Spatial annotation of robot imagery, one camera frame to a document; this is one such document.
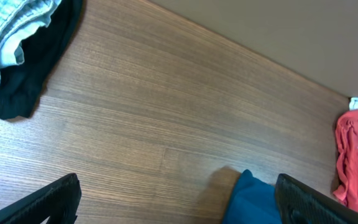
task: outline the wooden surface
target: wooden surface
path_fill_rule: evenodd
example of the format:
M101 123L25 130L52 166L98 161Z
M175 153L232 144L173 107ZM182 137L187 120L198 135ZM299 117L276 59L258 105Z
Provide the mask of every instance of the wooden surface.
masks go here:
M147 1L88 1L47 86L0 120L0 209L69 172L78 223L220 223L244 169L336 187L346 98Z

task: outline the dark blue fabric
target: dark blue fabric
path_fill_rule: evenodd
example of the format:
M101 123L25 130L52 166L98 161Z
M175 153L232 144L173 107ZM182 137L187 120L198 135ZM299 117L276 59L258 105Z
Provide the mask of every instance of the dark blue fabric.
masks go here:
M281 223L274 187L245 170L233 189L223 224Z

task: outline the black cloth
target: black cloth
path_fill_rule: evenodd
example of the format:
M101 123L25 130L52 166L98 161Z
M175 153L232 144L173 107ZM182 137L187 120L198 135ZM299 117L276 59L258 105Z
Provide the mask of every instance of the black cloth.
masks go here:
M0 118L30 117L43 83L62 56L80 19L83 0L63 0L48 27L22 41L25 62L1 69Z

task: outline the wooden table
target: wooden table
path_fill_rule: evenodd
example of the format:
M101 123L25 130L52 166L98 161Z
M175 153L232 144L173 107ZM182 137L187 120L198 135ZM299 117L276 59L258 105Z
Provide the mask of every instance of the wooden table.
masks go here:
M347 103L147 1L88 1L33 117L0 120L0 209L69 172L78 223L220 223L244 169L330 195Z

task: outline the red shirt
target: red shirt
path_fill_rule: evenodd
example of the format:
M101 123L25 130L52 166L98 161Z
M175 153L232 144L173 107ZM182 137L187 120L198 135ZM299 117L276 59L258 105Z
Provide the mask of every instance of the red shirt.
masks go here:
M334 195L358 212L358 110L348 111L338 119L335 135L339 152L336 168L341 185Z

